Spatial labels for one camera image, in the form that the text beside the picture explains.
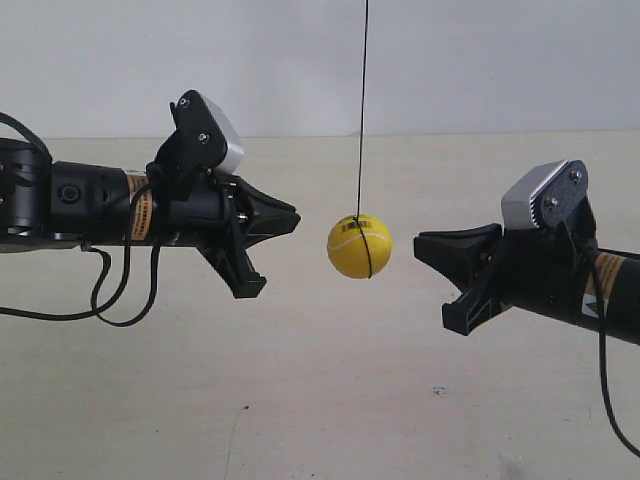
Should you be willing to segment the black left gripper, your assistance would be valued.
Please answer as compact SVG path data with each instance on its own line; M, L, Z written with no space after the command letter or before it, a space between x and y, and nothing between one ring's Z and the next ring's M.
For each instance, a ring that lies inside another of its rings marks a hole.
M236 299L257 297L266 278L248 248L294 232L296 208L235 175L201 175L180 199L167 186L153 189L152 234L163 246L196 249Z

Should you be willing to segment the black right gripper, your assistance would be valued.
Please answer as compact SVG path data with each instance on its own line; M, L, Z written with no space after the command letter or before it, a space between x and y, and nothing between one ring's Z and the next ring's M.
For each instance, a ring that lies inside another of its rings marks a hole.
M586 255L565 227L504 236L498 223L420 232L413 253L463 292L442 306L445 329L463 336L513 307L569 321L586 271Z

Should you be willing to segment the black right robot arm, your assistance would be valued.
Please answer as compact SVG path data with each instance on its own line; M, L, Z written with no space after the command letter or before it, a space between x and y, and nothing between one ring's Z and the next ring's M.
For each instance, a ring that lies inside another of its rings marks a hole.
M517 308L639 342L638 255L601 249L567 225L421 232L413 253L459 289L441 315L444 327L460 335Z

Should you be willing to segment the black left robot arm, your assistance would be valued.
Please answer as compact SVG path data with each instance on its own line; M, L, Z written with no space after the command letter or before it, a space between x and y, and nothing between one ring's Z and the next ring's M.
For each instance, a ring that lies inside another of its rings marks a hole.
M91 246L193 248L237 299L266 284L250 247L294 232L295 207L220 166L184 169L176 155L145 170L52 161L1 142L1 250Z

